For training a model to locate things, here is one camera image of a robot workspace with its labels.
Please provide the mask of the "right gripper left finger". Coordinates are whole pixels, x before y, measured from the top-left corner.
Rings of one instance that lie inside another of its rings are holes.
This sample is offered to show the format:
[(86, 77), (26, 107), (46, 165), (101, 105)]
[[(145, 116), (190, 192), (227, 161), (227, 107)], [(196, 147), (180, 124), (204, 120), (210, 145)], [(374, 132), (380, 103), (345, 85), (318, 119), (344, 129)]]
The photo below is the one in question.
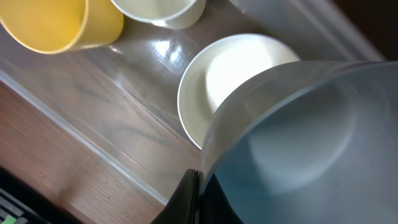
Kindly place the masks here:
[(198, 187), (199, 172), (187, 169), (169, 202), (151, 224), (194, 224)]

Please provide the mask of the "yellow plastic cup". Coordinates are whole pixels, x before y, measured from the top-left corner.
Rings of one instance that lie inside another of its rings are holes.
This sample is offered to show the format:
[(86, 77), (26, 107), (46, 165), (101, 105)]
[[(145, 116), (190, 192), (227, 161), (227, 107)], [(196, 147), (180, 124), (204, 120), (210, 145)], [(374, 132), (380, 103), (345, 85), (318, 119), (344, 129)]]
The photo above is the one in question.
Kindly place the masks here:
[(111, 44), (124, 15), (110, 0), (1, 0), (1, 24), (24, 47), (51, 55)]

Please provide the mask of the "white plastic cup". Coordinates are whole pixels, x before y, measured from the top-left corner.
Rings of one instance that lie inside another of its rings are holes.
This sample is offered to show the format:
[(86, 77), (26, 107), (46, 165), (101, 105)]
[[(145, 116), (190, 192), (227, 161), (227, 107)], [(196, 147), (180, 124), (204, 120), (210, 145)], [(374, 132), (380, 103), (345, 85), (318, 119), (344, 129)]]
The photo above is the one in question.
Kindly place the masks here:
[(167, 29), (186, 29), (201, 17), (205, 0), (111, 0), (126, 16)]

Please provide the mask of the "grey plastic bowl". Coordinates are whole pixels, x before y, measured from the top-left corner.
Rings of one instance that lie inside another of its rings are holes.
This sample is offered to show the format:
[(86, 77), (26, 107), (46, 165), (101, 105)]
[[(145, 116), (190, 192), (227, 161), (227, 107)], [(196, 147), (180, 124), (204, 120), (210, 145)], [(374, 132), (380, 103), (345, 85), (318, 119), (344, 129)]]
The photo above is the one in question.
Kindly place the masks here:
[(244, 82), (202, 146), (243, 223), (397, 222), (397, 63), (302, 61)]

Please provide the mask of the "white plastic bowl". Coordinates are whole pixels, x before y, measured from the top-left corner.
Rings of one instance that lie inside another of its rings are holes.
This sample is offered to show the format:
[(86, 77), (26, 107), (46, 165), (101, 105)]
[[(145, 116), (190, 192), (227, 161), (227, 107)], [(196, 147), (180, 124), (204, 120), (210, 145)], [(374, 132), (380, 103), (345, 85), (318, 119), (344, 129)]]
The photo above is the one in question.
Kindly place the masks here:
[(205, 47), (181, 78), (177, 110), (191, 142), (201, 148), (215, 111), (245, 81), (300, 57), (285, 43), (262, 34), (231, 35)]

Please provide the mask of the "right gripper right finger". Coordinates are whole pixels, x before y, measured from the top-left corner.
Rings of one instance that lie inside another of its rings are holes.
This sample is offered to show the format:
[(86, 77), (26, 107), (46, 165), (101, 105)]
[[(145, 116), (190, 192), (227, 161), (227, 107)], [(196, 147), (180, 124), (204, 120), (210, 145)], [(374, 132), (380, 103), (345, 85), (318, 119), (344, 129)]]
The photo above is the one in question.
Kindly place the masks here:
[(199, 224), (243, 224), (214, 174), (199, 199)]

